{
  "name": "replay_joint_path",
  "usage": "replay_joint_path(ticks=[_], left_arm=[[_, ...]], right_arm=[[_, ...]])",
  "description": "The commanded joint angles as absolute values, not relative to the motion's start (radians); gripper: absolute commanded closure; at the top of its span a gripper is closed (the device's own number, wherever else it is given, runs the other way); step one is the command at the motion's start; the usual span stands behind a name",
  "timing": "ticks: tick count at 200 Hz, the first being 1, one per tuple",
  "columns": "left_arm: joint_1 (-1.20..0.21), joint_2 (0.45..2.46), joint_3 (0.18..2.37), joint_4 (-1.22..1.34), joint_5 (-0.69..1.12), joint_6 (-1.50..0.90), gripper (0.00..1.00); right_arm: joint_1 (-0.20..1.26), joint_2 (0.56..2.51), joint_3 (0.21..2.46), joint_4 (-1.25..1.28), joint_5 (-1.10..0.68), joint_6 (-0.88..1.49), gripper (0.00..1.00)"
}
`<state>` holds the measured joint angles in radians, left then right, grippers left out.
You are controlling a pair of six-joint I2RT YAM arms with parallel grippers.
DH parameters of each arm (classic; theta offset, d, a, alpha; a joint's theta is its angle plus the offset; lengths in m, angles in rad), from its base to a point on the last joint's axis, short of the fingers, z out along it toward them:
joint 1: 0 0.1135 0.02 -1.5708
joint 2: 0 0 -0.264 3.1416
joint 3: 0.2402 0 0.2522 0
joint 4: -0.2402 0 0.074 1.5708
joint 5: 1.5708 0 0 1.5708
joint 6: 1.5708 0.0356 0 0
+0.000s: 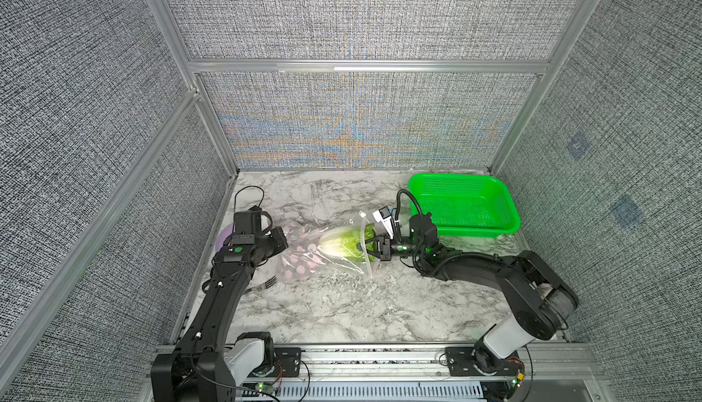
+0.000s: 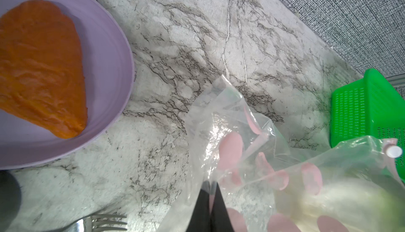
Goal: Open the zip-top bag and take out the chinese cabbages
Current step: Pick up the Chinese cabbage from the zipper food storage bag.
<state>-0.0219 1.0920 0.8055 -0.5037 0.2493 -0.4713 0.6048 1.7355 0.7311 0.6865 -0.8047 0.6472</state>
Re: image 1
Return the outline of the clear zip-top bag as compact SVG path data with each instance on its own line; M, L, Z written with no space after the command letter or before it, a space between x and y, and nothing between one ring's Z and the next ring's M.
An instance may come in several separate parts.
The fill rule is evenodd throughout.
M373 255L377 245L372 242L380 235L378 226L364 212L328 227L288 221L282 229L288 248L278 256L278 281L298 281L333 272L372 277L380 264Z

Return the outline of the green chinese cabbage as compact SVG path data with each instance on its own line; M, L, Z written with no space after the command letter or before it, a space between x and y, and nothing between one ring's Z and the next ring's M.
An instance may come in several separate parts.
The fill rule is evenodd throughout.
M329 259L346 259L363 262L365 256L360 248L360 227L343 226L325 231L316 245L317 251Z

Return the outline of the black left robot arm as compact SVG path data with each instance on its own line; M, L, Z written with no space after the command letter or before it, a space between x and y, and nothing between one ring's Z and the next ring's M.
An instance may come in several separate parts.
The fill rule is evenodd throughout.
M270 337L246 338L237 349L239 374L225 361L225 345L241 297L257 267L288 248L283 230L258 206L234 214L233 231L213 257L210 284L197 314L172 352L158 354L150 376L155 401L234 401L241 382L272 363Z

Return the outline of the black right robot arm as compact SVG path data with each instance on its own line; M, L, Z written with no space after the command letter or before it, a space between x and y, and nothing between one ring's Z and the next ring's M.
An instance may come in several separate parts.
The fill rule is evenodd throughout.
M548 341L567 326L580 300L570 286L536 252L498 257L450 248L442 243L430 214L409 220L409 234L400 231L398 219L385 211L375 214L386 232L367 238L360 234L356 247L381 261L394 257L411 260L420 276L439 281L464 281L501 292L510 314L485 332L467 354L450 365L467 366L469 374L495 376L517 351L535 340Z

